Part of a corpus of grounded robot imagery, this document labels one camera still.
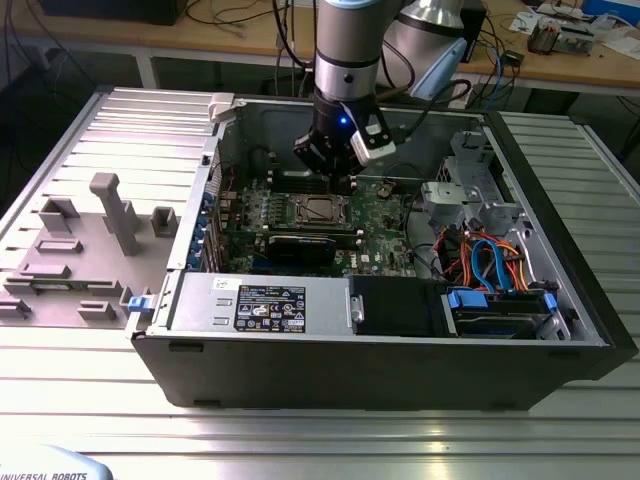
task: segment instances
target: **cable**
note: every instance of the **cable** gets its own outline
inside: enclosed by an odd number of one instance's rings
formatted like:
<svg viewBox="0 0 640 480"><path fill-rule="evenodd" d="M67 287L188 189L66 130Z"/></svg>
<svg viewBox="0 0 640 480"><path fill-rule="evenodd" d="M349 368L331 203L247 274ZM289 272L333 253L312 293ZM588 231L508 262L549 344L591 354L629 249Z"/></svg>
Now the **cable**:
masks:
<svg viewBox="0 0 640 480"><path fill-rule="evenodd" d="M387 67L387 59L384 57L384 48L382 49L382 53L380 54L380 63L382 63L382 71L384 72L384 76L389 83L391 88L396 88L395 83L391 80L391 75L389 75L389 68Z"/></svg>
<svg viewBox="0 0 640 480"><path fill-rule="evenodd" d="M416 172L421 180L425 178L424 174L414 164L409 163L409 162L398 162L398 163L394 163L389 168L387 168L387 171L384 174L384 179L385 180L389 179L389 174L391 173L391 170L393 170L396 167L408 167L411 170L413 170L414 172Z"/></svg>
<svg viewBox="0 0 640 480"><path fill-rule="evenodd" d="M442 273L440 273L434 266L432 266L431 264L429 264L429 262L427 262L424 258L422 258L420 255L418 255L418 253L416 252L416 248L423 246L422 244L418 245L417 247L413 247L413 245L411 245L411 240L409 239L409 217L411 216L411 211L413 209L413 204L415 203L416 199L418 198L418 195L420 195L420 189L418 189L416 191L415 194L413 194L413 196L411 197L411 201L409 202L409 206L407 207L407 214L405 215L405 219L404 219L404 225L403 225L403 229L404 229L404 238L405 241L407 242L407 246L409 247L409 250L413 252L413 257L418 260L420 263L422 263L425 267L427 267L429 269L429 271L431 272L431 274L434 277L440 277L442 278L445 282L449 283L449 280L447 280L444 275L442 275Z"/></svg>
<svg viewBox="0 0 640 480"><path fill-rule="evenodd" d="M242 23L242 22L247 22L249 20L253 20L254 18L259 18L259 17L264 17L265 15L271 15L272 10L268 10L266 12L261 12L261 13L256 13L255 15L251 15L249 17L245 17L245 18L238 18L236 20L229 20L229 21L224 21L224 22L210 22L208 20L202 20L201 18L197 18L194 17L191 14L191 9L193 7L195 7L198 3L200 3L202 0L195 0L191 5L189 5L186 9L185 9L185 15L190 18L191 20L193 20L194 22L197 23L202 23L203 25L233 25L233 24L237 24L237 23Z"/></svg>
<svg viewBox="0 0 640 480"><path fill-rule="evenodd" d="M296 56L295 52L291 50L291 47L289 46L289 42L287 41L287 34L282 28L282 19L280 18L280 13L279 13L280 9L278 8L277 0L271 0L271 7L273 12L273 17L276 21L276 27L278 28L278 34L280 35L280 39L282 40L282 45L284 46L285 50L289 54L289 57L291 57L291 60L293 60L297 65L301 66L302 68L307 68L307 64L304 63L302 60L300 60Z"/></svg>
<svg viewBox="0 0 640 480"><path fill-rule="evenodd" d="M82 66L76 61L75 58L73 58L73 56L71 55L71 53L69 52L69 50L67 50L59 41L58 39L53 35L53 33L51 33L49 31L49 29L46 27L46 25L44 23L42 23L42 20L40 20L40 18L38 17L38 15L36 14L35 10L33 9L33 5L31 5L30 0L25 0L25 3L27 4L27 8L29 9L29 12L31 12L31 16L33 17L33 19L36 21L36 23L40 26L40 28L42 29L42 31L44 33L47 34L47 36L53 40L53 42L58 46L58 48L60 48L60 50L62 50L63 52L65 52L67 55L69 55L69 60L71 60L71 62L73 62L73 64L76 66L76 68L78 69L78 71L80 73L82 73L82 75L87 79L87 81L95 88L96 87L96 82L93 80L93 78L91 78L91 75L89 75L86 70L84 68L82 68Z"/></svg>
<svg viewBox="0 0 640 480"><path fill-rule="evenodd" d="M278 72L280 71L280 60L282 60L282 50L278 49L278 56L276 57L276 68L274 72L274 83L276 87L276 96L280 95L278 91Z"/></svg>
<svg viewBox="0 0 640 480"><path fill-rule="evenodd" d="M411 65L411 62L409 61L409 59L407 57L405 57L402 53L400 53L400 51L394 47L393 45L391 45L388 41L384 40L383 42L383 49L384 47L387 47L389 50L391 50L391 52L398 57L402 63L405 64L405 66L407 67L407 70L409 70L409 82L407 82L407 84L404 87L401 87L404 90L408 90L409 87L411 87L411 85L414 84L414 82L416 81L416 71L413 68L413 65Z"/></svg>
<svg viewBox="0 0 640 480"><path fill-rule="evenodd" d="M640 105L637 105L637 104L633 103L631 100L628 100L628 99L626 99L624 97L616 97L616 98L618 99L620 104L625 108L625 110L627 110L627 112L629 112L631 115L633 115L636 118L640 118L640 113L634 112L633 110L631 110L631 108L629 108L629 105L627 105L625 103L625 100L627 102L629 102L631 105L633 105L634 107L636 107L636 108L640 108Z"/></svg>
<svg viewBox="0 0 640 480"><path fill-rule="evenodd" d="M464 80L464 79L452 80L449 83L447 83L444 87L442 87L440 90L436 92L436 94L433 96L431 100L429 100L429 103L427 104L425 109L422 111L422 113L420 114L416 122L413 124L413 126L411 126L411 128L409 128L409 130L407 130L408 137L413 135L413 133L418 129L418 127L420 127L420 124L424 121L425 118L427 118L427 115L429 114L431 109L438 104L438 100L440 99L440 97L442 97L442 95L444 95L451 87L456 87L457 85L465 85L467 88L463 92L451 97L449 100L447 100L447 103L452 102L453 100L457 100L458 98L464 97L473 88L471 85L471 82L469 80Z"/></svg>
<svg viewBox="0 0 640 480"><path fill-rule="evenodd" d="M493 94L491 94L489 101L487 102L487 104L483 109L484 111L488 111L489 107L491 107L491 105L496 99L498 90L500 90L500 81L502 80L502 60L500 60L500 53L495 47L493 47L492 45L489 45L488 43L483 43L483 42L478 42L478 43L481 45L484 45L485 47L487 47L489 50L493 52L493 54L496 56L496 68L498 69L498 80L496 81L496 87L493 89Z"/></svg>
<svg viewBox="0 0 640 480"><path fill-rule="evenodd" d="M296 51L295 0L291 0L291 50ZM296 96L296 66L291 62L291 96Z"/></svg>
<svg viewBox="0 0 640 480"><path fill-rule="evenodd" d="M300 98L304 96L304 87L307 84L308 78L309 78L309 70L305 70L304 76L302 77L302 82L300 82L300 90L298 90L298 97Z"/></svg>
<svg viewBox="0 0 640 480"><path fill-rule="evenodd" d="M313 51L318 48L318 0L313 0Z"/></svg>
<svg viewBox="0 0 640 480"><path fill-rule="evenodd" d="M510 290L512 288L511 283L509 282L509 277L505 274L504 271L504 261L502 259L502 252L500 252L500 247L493 240L489 240L483 238L482 240L478 240L476 244L473 246L473 250L471 251L471 270L473 271L473 275L478 279L478 281L487 287L489 293L495 293L495 289L493 285L491 285L486 278L482 276L480 273L480 266L478 265L478 254L484 244L487 244L493 250L493 254L496 258L496 273L498 274L498 281L500 282L500 287L503 290Z"/></svg>
<svg viewBox="0 0 640 480"><path fill-rule="evenodd" d="M7 85L11 84L11 60L9 58L9 16L11 15L11 2L7 1L4 11L4 60L7 69Z"/></svg>
<svg viewBox="0 0 640 480"><path fill-rule="evenodd" d="M395 48L393 45L391 45L388 41L384 41L383 47L382 47L382 52L381 52L381 56L382 56L382 61L383 61L383 68L386 64L386 59L384 58L384 47L387 47L389 50L391 50L391 52L393 52L393 54L398 57L402 63L404 63L407 67L407 69L409 70L409 81L407 82L406 85L403 85L402 87L395 87L392 88L391 90L387 90L386 92L383 92L379 95L376 96L376 99L378 101L385 101L385 100L389 100L390 98L395 97L396 95L399 95L401 93L406 92L407 90L409 90L409 88L411 88L411 85L413 85L416 81L416 71L413 68L413 65L411 65L411 62L407 59L407 57L405 57L402 53L400 53L400 51Z"/></svg>

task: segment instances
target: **black cable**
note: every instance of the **black cable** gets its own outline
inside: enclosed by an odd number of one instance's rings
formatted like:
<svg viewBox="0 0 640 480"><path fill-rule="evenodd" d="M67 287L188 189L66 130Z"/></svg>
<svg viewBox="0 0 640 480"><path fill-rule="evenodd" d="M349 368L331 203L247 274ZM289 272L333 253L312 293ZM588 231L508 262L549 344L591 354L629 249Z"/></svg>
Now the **black cable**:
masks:
<svg viewBox="0 0 640 480"><path fill-rule="evenodd" d="M636 123L631 127L631 130L629 130L629 134L620 149L620 156L623 162L631 155L631 152L636 149L638 143L640 143L640 117L638 117Z"/></svg>
<svg viewBox="0 0 640 480"><path fill-rule="evenodd" d="M246 22L249 20L253 20L254 18L259 18L259 17L264 17L265 15L271 15L272 10L268 10L266 12L261 12L261 13L256 13L255 15L251 15L249 17L245 17L245 18L238 18L236 20L229 20L226 22L210 22L208 20L202 20L201 18L197 18L194 17L191 14L191 9L196 6L198 3L200 3L202 0L195 0L192 4L190 4L186 9L185 9L185 15L190 18L191 20L193 20L194 22L197 23L202 23L203 25L233 25L235 23L242 23L242 22Z"/></svg>
<svg viewBox="0 0 640 480"><path fill-rule="evenodd" d="M282 60L282 50L278 49L278 56L276 57L276 68L274 72L274 83L276 87L276 96L280 95L280 91L278 90L278 72L280 70L280 60Z"/></svg>
<svg viewBox="0 0 640 480"><path fill-rule="evenodd" d="M318 48L318 0L313 0L313 51Z"/></svg>
<svg viewBox="0 0 640 480"><path fill-rule="evenodd" d="M42 23L42 20L40 20L40 17L38 17L38 15L36 14L35 10L33 9L33 6L31 5L31 2L29 0L25 0L25 3L27 4L27 8L29 9L29 12L31 12L31 16L36 21L36 23L40 26L42 31L44 33L46 33L47 36L51 40L53 40L53 42L58 46L58 48L60 48L60 50L62 50L63 52L65 52L69 56L69 60L71 60L71 62L73 62L73 64L78 69L78 71L80 73L82 73L82 75L84 75L84 77L89 81L89 83L95 88L96 87L96 82L93 81L93 78L91 78L91 75L89 75L85 71L85 69L80 66L80 64L76 61L76 59L73 58L73 56L71 55L69 50L67 50L65 47L63 47L62 44L58 41L58 39L53 35L53 33L51 33L49 31L49 29L46 27L46 25L44 23Z"/></svg>
<svg viewBox="0 0 640 480"><path fill-rule="evenodd" d="M640 105L638 105L637 103L632 102L631 100L629 100L627 97L618 97L621 98L622 100L624 100L625 102L629 102L631 105L633 105L636 108L640 108Z"/></svg>
<svg viewBox="0 0 640 480"><path fill-rule="evenodd" d="M384 76L389 83L391 88L396 88L396 84L391 80L391 75L389 75L389 68L387 67L387 59L384 57L384 47L382 48L382 52L380 54L380 63L382 63L382 71L384 72Z"/></svg>
<svg viewBox="0 0 640 480"><path fill-rule="evenodd" d="M447 280L435 267L430 265L429 262L427 262L424 258L418 255L418 253L416 252L416 249L424 245L420 244L414 247L413 245L411 245L411 240L409 239L409 217L411 216L411 213L413 211L413 204L417 200L418 195L420 195L420 191L421 189L418 189L416 193L411 197L411 201L409 202L409 206L407 208L407 214L405 215L404 225L403 225L404 239L407 242L407 246L409 247L409 250L413 253L413 258L415 258L420 263L422 263L425 267L427 267L434 277L440 277L445 282L449 283L449 280Z"/></svg>
<svg viewBox="0 0 640 480"><path fill-rule="evenodd" d="M285 38L288 38L289 36L289 25L288 25L288 16L289 16L289 0L284 0L284 7L282 13L284 14L284 20L282 22L282 28L284 29L284 34L285 34ZM276 89L276 96L280 95L280 88L279 88L279 81L280 79L278 78L278 72L280 71L280 62L282 61L282 51L284 50L284 46L283 45L278 45L278 56L276 58L276 68L275 68L275 72L274 72L274 78L275 78L275 89Z"/></svg>
<svg viewBox="0 0 640 480"><path fill-rule="evenodd" d="M425 176L424 174L420 171L420 169L418 167L416 167L413 163L409 163L409 162L398 162L398 163L394 163L393 165L391 165L389 168L387 168L387 171L384 173L384 179L388 180L389 179L389 174L391 173L391 170L393 170L394 168L397 167L407 167L410 168L411 170L413 170L415 173L418 174L418 176L420 177L421 180L424 180Z"/></svg>
<svg viewBox="0 0 640 480"><path fill-rule="evenodd" d="M7 69L7 85L11 84L11 60L9 59L9 15L11 14L11 2L7 1L4 11L4 61Z"/></svg>
<svg viewBox="0 0 640 480"><path fill-rule="evenodd" d="M296 48L296 21L295 21L295 0L291 0L291 45ZM291 65L291 96L296 96L296 66Z"/></svg>
<svg viewBox="0 0 640 480"><path fill-rule="evenodd" d="M640 113L634 112L633 110L631 110L631 108L629 108L629 106L624 102L625 100L627 100L626 98L624 98L624 97L616 97L616 98L620 102L620 105L622 105L627 112L629 112L631 115L633 115L636 118L640 118ZM627 102L629 102L634 107L640 108L640 105L636 105L635 103L633 103L630 100L627 100Z"/></svg>
<svg viewBox="0 0 640 480"><path fill-rule="evenodd" d="M280 35L280 39L282 40L282 45L284 46L284 49L287 51L287 53L291 57L291 60L293 60L297 65L301 66L302 68L307 68L307 64L304 63L302 60L300 60L296 56L294 51L291 50L291 47L289 46L289 42L287 41L287 34L282 28L282 19L280 18L280 13L279 13L280 9L278 8L277 0L271 0L271 6L272 6L273 17L276 21L276 27L278 28L278 34Z"/></svg>
<svg viewBox="0 0 640 480"><path fill-rule="evenodd" d="M307 85L308 78L309 78L309 70L305 70L304 76L302 77L302 82L300 82L300 89L298 90L298 97L300 98L304 96L304 91Z"/></svg>
<svg viewBox="0 0 640 480"><path fill-rule="evenodd" d="M464 79L452 80L451 82L447 83L444 87L442 87L440 90L437 91L437 93L433 96L431 100L429 100L429 103L427 104L425 109L422 111L422 113L420 114L416 122L413 124L411 128L409 128L409 130L407 130L407 136L413 135L413 133L418 129L418 127L420 127L420 124L424 121L425 118L427 118L427 115L429 114L431 109L438 104L439 98L442 97L442 95L444 95L450 88L456 87L458 85L465 85L467 88L461 93L454 95L450 99L446 100L446 103L449 103L464 97L473 88L471 85L471 82L469 80L464 80Z"/></svg>
<svg viewBox="0 0 640 480"><path fill-rule="evenodd" d="M407 82L407 84L403 87L400 87L401 90L404 92L406 90L409 90L409 88L411 87L411 85L414 84L414 82L416 81L416 71L413 68L413 65L411 65L411 62L409 61L409 59L407 57L405 57L402 53L400 53L400 51L394 47L393 45L391 45L388 41L384 41L383 44L383 49L384 47L387 47L389 50L391 50L391 52L398 57L402 63L405 64L405 66L407 67L407 70L409 70L409 82Z"/></svg>

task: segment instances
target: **electronic equipment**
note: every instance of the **electronic equipment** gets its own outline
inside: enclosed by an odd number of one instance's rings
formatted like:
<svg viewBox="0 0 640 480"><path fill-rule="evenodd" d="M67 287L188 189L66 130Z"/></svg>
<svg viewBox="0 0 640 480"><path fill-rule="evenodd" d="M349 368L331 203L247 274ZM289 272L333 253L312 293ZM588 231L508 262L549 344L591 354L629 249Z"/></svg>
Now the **electronic equipment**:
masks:
<svg viewBox="0 0 640 480"><path fill-rule="evenodd" d="M564 25L551 18L540 18L527 40L530 52L549 55L551 51L587 54L595 38L585 26Z"/></svg>
<svg viewBox="0 0 640 480"><path fill-rule="evenodd" d="M128 335L172 403L523 409L636 351L599 333L615 314L588 270L565 269L578 251L549 243L565 227L496 115L433 114L437 134L425 126L336 194L282 155L310 103L216 94L210 111L211 162L163 287L129 305ZM244 149L265 138L282 150L249 168Z"/></svg>
<svg viewBox="0 0 640 480"><path fill-rule="evenodd" d="M45 15L173 25L187 0L41 0Z"/></svg>
<svg viewBox="0 0 640 480"><path fill-rule="evenodd" d="M631 25L640 25L640 5L621 0L584 0L582 11L587 15L616 15Z"/></svg>
<svg viewBox="0 0 640 480"><path fill-rule="evenodd" d="M480 30L482 30L482 24L487 16L487 9L484 6L482 0L465 0L462 10L460 11L460 18L464 25L463 37L467 41L467 47L460 60L462 63L469 63L473 50L476 46L478 36L480 36Z"/></svg>
<svg viewBox="0 0 640 480"><path fill-rule="evenodd" d="M531 126L547 119L431 112L435 97L427 109L378 106L391 18L397 38L445 52L462 32L460 1L402 6L320 1L312 103L216 93L207 108L203 94L117 89L108 100L142 112L131 150L178 160L188 198L156 188L162 204L134 208L110 170L87 183L93 202L46 197L45 228L4 280L0 322L126 314L135 350L185 407L527 409L636 355L524 153L531 136L539 155L559 148ZM193 114L157 116L186 101ZM578 133L567 148L602 158ZM598 178L628 195L615 168ZM137 185L120 188L138 198Z"/></svg>

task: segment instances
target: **power supply label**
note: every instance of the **power supply label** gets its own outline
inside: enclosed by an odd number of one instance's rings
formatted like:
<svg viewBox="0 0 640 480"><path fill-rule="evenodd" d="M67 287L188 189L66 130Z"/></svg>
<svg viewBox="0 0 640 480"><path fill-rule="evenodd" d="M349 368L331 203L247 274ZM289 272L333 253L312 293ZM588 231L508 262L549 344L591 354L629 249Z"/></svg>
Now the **power supply label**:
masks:
<svg viewBox="0 0 640 480"><path fill-rule="evenodd" d="M304 333L304 287L242 285L234 327L239 332Z"/></svg>

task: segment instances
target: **metal table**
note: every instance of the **metal table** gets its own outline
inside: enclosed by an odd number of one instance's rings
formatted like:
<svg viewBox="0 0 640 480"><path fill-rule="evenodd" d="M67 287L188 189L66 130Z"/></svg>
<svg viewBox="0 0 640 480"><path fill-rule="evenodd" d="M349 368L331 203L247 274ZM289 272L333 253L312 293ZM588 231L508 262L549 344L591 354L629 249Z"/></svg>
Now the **metal table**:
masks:
<svg viewBox="0 0 640 480"><path fill-rule="evenodd" d="M118 149L127 134L109 119L131 118L140 131L173 131L176 139L193 128L204 139L208 101L190 92L95 94L0 221L0 275L10 274L21 242L41 228L32 212L43 195L66 185L80 208L98 208L81 200L73 181L56 178L132 168ZM640 336L638 185L589 127L566 117L503 116L627 329ZM136 168L155 162L157 173L123 199L142 211L171 192L179 214L189 188L163 182L175 165L188 172L198 148L165 145L171 153L163 160L155 146L127 148L142 158ZM528 413L215 411L169 404L120 330L4 327L0 436L85 453L117 479L631 478L640 467L639 365L569 384Z"/></svg>

